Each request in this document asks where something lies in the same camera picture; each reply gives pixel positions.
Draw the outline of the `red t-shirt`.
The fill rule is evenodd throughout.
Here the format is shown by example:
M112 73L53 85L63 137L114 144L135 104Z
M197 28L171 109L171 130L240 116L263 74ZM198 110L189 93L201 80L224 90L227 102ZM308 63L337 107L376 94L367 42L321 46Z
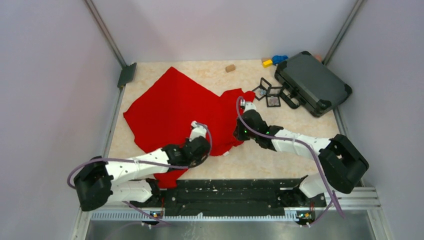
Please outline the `red t-shirt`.
M174 188L176 180L218 179L228 176L222 155L241 145L233 135L236 129L236 101L242 96L251 102L252 91L230 89L216 95L174 67L170 67L123 113L135 144L145 153L168 144L182 145L191 132L191 123L207 125L212 140L210 157L200 166L155 174L161 188Z

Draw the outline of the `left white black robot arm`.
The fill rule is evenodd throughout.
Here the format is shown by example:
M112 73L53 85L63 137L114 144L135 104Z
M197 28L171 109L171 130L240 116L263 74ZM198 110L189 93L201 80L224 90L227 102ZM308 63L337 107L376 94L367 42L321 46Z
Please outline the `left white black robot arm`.
M185 170L204 162L211 144L203 137L186 139L183 145L168 144L144 155L120 158L97 157L76 169L73 186L84 212L106 204L136 201L154 207L160 202L157 183L148 176Z

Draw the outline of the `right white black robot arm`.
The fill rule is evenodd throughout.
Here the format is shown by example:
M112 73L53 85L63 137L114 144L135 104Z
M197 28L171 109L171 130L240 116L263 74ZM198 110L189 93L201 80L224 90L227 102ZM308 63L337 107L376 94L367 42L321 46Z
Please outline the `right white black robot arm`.
M254 109L237 117L234 136L239 141L254 140L263 149L291 153L315 162L318 172L304 177L293 192L293 200L299 206L307 206L315 196L325 192L350 194L370 167L347 136L312 137L282 126L267 125Z

